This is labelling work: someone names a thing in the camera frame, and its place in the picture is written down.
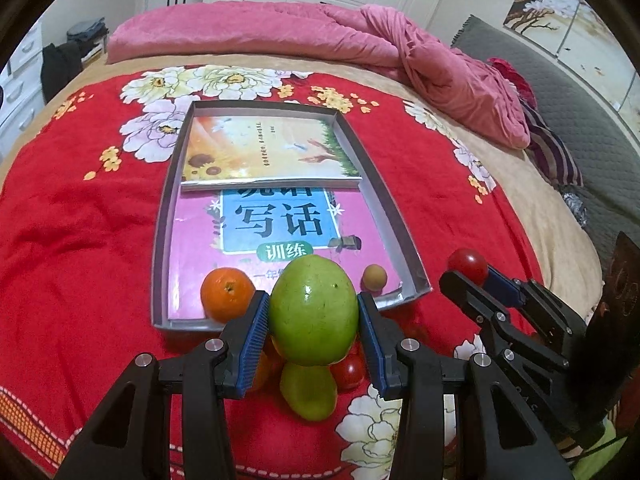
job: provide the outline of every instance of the black bag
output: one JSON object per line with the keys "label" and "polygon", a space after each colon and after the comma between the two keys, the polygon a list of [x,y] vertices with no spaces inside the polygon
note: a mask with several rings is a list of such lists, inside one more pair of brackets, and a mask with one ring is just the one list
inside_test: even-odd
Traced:
{"label": "black bag", "polygon": [[75,41],[68,41],[60,46],[53,43],[42,50],[42,93],[48,103],[73,78],[82,72],[80,48]]}

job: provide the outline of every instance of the beige bed sheet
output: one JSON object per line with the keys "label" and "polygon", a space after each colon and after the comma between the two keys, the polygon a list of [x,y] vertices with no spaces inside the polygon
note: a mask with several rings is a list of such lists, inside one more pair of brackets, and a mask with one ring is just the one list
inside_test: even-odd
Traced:
{"label": "beige bed sheet", "polygon": [[[251,68],[273,68],[300,72],[323,72],[356,83],[420,102],[404,85],[362,68],[317,60],[291,59],[278,56],[228,54],[223,56],[160,56],[105,65],[101,59],[93,63],[57,95],[18,138],[7,158],[0,164],[0,185],[18,150],[33,139],[50,120],[68,95],[83,86],[113,76],[187,64],[223,64]],[[559,193],[538,174],[524,152],[499,148],[476,136],[440,114],[458,137],[482,160],[500,183],[538,257],[545,286],[569,306],[585,316],[600,299],[602,272],[595,248],[580,229]]]}

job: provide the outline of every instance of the green mango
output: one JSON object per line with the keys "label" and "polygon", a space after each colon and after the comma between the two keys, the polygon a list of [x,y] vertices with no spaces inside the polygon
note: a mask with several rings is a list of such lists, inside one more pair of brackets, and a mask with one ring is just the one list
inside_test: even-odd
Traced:
{"label": "green mango", "polygon": [[271,292],[269,331],[276,350],[300,366],[341,361],[358,330],[358,299],[342,268],[308,254],[289,262]]}
{"label": "green mango", "polygon": [[338,388],[328,366],[286,363],[280,392],[294,412],[311,422],[328,418],[338,401]]}

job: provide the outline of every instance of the drawer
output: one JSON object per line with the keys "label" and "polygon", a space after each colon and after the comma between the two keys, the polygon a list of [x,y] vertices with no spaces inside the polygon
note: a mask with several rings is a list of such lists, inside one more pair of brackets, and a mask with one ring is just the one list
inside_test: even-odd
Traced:
{"label": "drawer", "polygon": [[33,118],[44,108],[42,88],[37,87],[14,110],[7,120],[0,126],[0,157],[5,158],[11,147],[24,130],[27,129]]}
{"label": "drawer", "polygon": [[24,99],[41,86],[42,53],[32,57],[2,85],[4,102],[0,106],[0,124]]}
{"label": "drawer", "polygon": [[11,56],[11,71],[18,72],[33,56],[42,52],[42,29],[37,22],[15,49]]}

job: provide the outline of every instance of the tangerine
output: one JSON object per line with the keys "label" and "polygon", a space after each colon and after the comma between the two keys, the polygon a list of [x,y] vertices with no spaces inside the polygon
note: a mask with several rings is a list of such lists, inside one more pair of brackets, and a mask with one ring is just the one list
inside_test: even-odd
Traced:
{"label": "tangerine", "polygon": [[220,267],[204,278],[200,300],[207,316],[226,323],[246,312],[254,292],[253,282],[242,270]]}

